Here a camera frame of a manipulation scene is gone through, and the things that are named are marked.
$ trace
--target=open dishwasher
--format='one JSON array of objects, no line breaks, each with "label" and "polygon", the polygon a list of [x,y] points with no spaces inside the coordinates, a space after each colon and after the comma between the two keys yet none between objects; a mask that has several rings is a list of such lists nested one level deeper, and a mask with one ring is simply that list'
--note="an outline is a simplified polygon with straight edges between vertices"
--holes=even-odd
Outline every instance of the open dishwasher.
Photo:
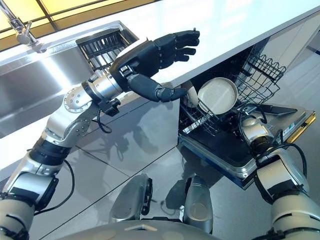
[{"label": "open dishwasher", "polygon": [[[180,103],[179,143],[243,189],[254,181],[257,165],[247,143],[239,136],[237,114],[240,107],[247,103],[259,104],[265,112],[267,128],[277,136],[278,143],[281,140],[293,143],[316,119],[314,111],[303,107],[269,103],[280,89],[277,82],[286,67],[260,54],[261,51],[252,46],[190,80],[197,92],[213,78],[231,80],[238,91],[231,110],[215,115],[200,99],[202,107],[193,105],[188,98]],[[256,118],[262,116],[252,106],[246,107],[245,112]]]}]

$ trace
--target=wire basket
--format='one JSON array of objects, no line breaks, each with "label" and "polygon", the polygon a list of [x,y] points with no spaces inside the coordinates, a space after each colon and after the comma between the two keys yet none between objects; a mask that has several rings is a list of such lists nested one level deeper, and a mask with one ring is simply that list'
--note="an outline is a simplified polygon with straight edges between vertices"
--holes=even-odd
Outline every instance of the wire basket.
[{"label": "wire basket", "polygon": [[235,81],[238,99],[242,103],[264,103],[280,90],[277,82],[285,71],[285,66],[273,62],[272,58],[267,58],[266,55],[250,54]]},{"label": "wire basket", "polygon": [[201,126],[206,132],[215,136],[220,119],[200,99],[198,101],[203,109],[194,106],[189,99],[186,99],[186,104],[180,104],[179,129],[188,134]]},{"label": "wire basket", "polygon": [[118,54],[131,42],[118,28],[107,29],[94,35],[76,40],[92,70],[108,72]]},{"label": "wire basket", "polygon": [[237,86],[238,100],[234,107],[227,113],[215,115],[200,99],[198,101],[202,108],[199,107],[199,104],[194,106],[186,97],[180,104],[180,131],[189,134],[194,129],[201,127],[210,135],[215,136],[223,126],[230,123],[231,119],[235,119],[234,116],[239,106],[246,103],[262,104],[280,89],[277,82],[284,75],[286,67],[256,52],[251,52],[243,63],[243,67],[238,72],[225,72],[223,76],[214,76],[228,78]]}]

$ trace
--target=white countertop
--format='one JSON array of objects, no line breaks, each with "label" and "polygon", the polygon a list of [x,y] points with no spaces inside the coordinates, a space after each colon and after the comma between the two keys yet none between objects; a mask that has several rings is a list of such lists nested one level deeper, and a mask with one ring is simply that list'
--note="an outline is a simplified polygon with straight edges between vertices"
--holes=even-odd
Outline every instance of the white countertop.
[{"label": "white countertop", "polygon": [[[74,26],[42,37],[43,43],[73,32],[88,31],[121,21],[138,38],[154,40],[163,35],[200,31],[197,53],[188,62],[176,62],[153,78],[173,87],[202,73],[249,46],[320,10],[319,0],[162,0]],[[28,50],[20,45],[0,53],[14,55]],[[39,138],[47,118],[0,139],[0,170],[16,162]]]}]

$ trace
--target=plate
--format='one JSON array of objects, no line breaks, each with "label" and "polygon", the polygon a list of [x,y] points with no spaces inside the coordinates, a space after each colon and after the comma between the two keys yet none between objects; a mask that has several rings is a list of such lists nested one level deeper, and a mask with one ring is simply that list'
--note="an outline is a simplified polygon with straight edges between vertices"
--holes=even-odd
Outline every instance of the plate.
[{"label": "plate", "polygon": [[182,102],[189,108],[195,108],[198,106],[198,95],[197,91],[190,80],[181,84],[181,87],[184,88],[187,92],[186,96],[183,97]]},{"label": "plate", "polygon": [[198,93],[199,107],[206,113],[210,110],[215,115],[224,114],[236,103],[238,90],[236,85],[224,77],[207,81]]}]

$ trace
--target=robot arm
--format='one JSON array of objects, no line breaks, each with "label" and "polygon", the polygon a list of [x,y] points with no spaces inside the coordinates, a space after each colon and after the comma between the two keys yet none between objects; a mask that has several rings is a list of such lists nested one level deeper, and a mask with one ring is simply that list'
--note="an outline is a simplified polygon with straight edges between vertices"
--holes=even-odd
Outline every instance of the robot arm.
[{"label": "robot arm", "polygon": [[134,91],[151,101],[168,102],[186,94],[184,89],[161,86],[150,77],[176,61],[187,61],[199,44],[199,31],[168,34],[146,41],[117,58],[110,74],[96,72],[72,88],[49,118],[33,148],[4,186],[0,195],[0,239],[27,239],[35,211],[44,209],[58,184],[56,178],[72,147],[100,113],[114,116],[122,92]]},{"label": "robot arm", "polygon": [[262,198],[272,205],[273,228],[267,235],[255,239],[319,239],[320,207],[308,196],[307,166],[304,165],[301,174],[283,147],[296,147],[304,159],[302,150],[292,143],[278,145],[266,126],[265,117],[247,115],[239,120],[243,138],[256,155],[255,184]]}]

